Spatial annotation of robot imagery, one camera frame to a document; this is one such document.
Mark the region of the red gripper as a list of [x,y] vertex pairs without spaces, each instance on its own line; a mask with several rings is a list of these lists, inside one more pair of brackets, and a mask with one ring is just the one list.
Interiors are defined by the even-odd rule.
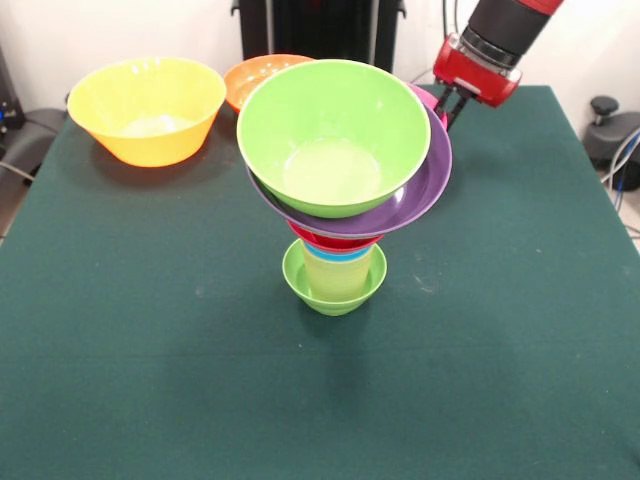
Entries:
[[514,93],[522,77],[518,69],[493,65],[474,53],[456,33],[449,34],[444,40],[433,73],[445,87],[433,107],[437,116],[446,114],[447,101],[454,91],[460,96],[446,114],[447,130],[454,125],[469,98],[497,108]]

